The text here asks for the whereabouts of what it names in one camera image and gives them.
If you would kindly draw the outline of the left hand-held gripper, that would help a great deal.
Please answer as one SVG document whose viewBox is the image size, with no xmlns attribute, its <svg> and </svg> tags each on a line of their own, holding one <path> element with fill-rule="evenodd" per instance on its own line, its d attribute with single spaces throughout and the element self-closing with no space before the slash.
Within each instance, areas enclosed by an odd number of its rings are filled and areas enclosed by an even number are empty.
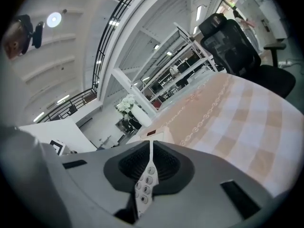
<svg viewBox="0 0 304 228">
<path fill-rule="evenodd" d="M 51 140 L 49 144 L 55 148 L 57 155 L 62 155 L 66 147 L 66 145 L 59 140 Z"/>
</svg>

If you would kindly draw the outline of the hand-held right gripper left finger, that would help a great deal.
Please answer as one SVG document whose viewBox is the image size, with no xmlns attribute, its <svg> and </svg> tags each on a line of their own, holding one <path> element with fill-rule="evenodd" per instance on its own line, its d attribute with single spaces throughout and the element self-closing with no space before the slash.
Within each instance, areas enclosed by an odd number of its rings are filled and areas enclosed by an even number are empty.
<svg viewBox="0 0 304 228">
<path fill-rule="evenodd" d="M 108 159 L 104 175 L 117 191 L 132 193 L 150 160 L 150 142 L 143 141 Z"/>
</svg>

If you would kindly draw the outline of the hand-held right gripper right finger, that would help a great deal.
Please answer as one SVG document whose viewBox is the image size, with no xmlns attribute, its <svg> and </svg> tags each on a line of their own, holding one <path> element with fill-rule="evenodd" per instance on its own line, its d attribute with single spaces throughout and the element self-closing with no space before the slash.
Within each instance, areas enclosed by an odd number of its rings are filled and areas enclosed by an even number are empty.
<svg viewBox="0 0 304 228">
<path fill-rule="evenodd" d="M 167 142 L 153 142 L 153 163 L 159 182 L 153 187 L 153 195 L 179 193 L 193 179 L 194 163 L 182 152 L 183 149 L 179 145 Z"/>
</svg>

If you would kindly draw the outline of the person's grey clothed torso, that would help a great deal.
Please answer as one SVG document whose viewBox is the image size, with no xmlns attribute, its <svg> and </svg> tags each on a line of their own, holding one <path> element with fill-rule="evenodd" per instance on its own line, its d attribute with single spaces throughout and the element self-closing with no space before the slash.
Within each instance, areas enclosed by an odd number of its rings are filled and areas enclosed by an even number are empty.
<svg viewBox="0 0 304 228">
<path fill-rule="evenodd" d="M 18 128 L 29 92 L 0 50 L 0 221 L 6 228 L 71 228 L 42 144 Z"/>
</svg>

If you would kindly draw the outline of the white vase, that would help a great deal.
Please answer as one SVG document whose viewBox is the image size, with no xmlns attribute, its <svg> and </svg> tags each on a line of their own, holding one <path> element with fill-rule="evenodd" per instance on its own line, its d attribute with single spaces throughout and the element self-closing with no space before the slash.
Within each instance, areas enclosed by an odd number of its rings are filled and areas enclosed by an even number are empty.
<svg viewBox="0 0 304 228">
<path fill-rule="evenodd" d="M 134 104 L 131 112 L 142 126 L 147 128 L 152 124 L 150 117 L 138 105 Z"/>
</svg>

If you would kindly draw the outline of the white flower bouquet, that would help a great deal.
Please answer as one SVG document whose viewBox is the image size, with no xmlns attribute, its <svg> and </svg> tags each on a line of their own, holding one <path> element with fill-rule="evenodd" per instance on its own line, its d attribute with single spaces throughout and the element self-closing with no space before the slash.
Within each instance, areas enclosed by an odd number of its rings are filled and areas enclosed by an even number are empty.
<svg viewBox="0 0 304 228">
<path fill-rule="evenodd" d="M 124 119 L 129 119 L 129 113 L 135 103 L 134 95 L 128 94 L 121 102 L 116 106 L 118 112 L 123 116 Z"/>
</svg>

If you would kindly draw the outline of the pink checkered tablecloth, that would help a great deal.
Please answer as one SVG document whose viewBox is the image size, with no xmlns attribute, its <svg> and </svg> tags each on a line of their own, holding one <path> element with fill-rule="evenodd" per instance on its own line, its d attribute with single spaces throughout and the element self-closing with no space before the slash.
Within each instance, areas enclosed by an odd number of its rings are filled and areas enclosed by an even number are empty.
<svg viewBox="0 0 304 228">
<path fill-rule="evenodd" d="M 152 125 L 174 144 L 216 155 L 276 196 L 304 166 L 304 114 L 275 93 L 237 76 L 204 73 L 165 101 Z"/>
</svg>

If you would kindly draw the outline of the white shelving rack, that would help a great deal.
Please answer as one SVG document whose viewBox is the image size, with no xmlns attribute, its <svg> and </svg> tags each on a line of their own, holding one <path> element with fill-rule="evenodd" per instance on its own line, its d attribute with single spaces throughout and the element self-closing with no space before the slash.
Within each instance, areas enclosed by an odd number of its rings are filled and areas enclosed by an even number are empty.
<svg viewBox="0 0 304 228">
<path fill-rule="evenodd" d="M 172 78 L 170 67 L 176 66 L 179 75 Z M 178 23 L 174 30 L 146 59 L 133 79 L 134 85 L 152 106 L 159 110 L 161 105 L 202 74 L 220 69 L 213 56 L 202 48 Z"/>
</svg>

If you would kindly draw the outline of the black balcony railing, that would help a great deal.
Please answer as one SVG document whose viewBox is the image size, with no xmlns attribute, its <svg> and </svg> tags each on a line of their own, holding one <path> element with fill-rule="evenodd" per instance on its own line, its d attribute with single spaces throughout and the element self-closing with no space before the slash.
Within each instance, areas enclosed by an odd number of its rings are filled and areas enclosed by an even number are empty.
<svg viewBox="0 0 304 228">
<path fill-rule="evenodd" d="M 82 108 L 97 98 L 99 73 L 102 69 L 106 48 L 115 31 L 115 28 L 118 26 L 118 23 L 120 22 L 127 8 L 131 5 L 132 1 L 133 0 L 119 0 L 118 5 L 113 10 L 109 20 L 106 23 L 95 56 L 91 87 L 71 98 L 67 98 L 62 101 L 55 109 L 43 115 L 38 120 L 38 123 L 65 119 L 74 114 L 77 110 L 79 110 L 79 108 Z"/>
</svg>

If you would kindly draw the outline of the round ceiling light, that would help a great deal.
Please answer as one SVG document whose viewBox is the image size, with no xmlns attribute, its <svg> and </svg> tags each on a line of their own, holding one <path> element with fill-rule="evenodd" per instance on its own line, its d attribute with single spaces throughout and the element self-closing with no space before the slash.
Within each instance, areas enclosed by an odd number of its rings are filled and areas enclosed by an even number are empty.
<svg viewBox="0 0 304 228">
<path fill-rule="evenodd" d="M 47 18 L 47 26 L 54 28 L 60 24 L 61 20 L 62 15 L 59 12 L 53 12 Z"/>
</svg>

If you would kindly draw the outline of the black mesh office chair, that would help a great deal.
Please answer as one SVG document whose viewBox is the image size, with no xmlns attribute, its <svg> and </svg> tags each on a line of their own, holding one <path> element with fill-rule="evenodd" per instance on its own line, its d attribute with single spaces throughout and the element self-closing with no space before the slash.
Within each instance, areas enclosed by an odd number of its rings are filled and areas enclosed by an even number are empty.
<svg viewBox="0 0 304 228">
<path fill-rule="evenodd" d="M 203 34 L 201 46 L 214 58 L 217 65 L 227 73 L 256 83 L 286 98 L 295 86 L 296 78 L 279 68 L 277 51 L 284 50 L 284 43 L 268 44 L 273 65 L 263 65 L 261 58 L 239 24 L 227 19 L 222 13 L 214 13 L 204 20 L 199 29 Z"/>
</svg>

